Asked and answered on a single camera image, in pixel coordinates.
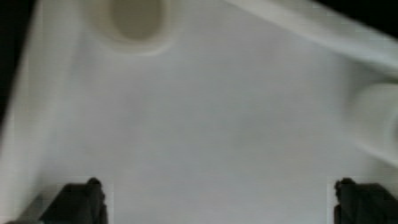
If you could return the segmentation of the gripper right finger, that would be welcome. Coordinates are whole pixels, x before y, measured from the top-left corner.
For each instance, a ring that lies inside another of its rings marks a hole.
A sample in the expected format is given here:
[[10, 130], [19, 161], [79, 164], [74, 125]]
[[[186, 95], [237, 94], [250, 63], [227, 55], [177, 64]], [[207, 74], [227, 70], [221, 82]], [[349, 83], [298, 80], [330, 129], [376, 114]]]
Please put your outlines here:
[[398, 224], [398, 198], [378, 183], [342, 178], [333, 190], [333, 224]]

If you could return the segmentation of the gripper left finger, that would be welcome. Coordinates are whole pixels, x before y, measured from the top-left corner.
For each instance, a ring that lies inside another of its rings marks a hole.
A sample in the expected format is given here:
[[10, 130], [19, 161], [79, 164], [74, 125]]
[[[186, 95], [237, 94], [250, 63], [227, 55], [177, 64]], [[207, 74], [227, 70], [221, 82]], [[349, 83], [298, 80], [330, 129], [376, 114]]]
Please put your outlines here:
[[13, 224], [108, 224], [102, 184], [95, 178], [45, 190], [31, 200]]

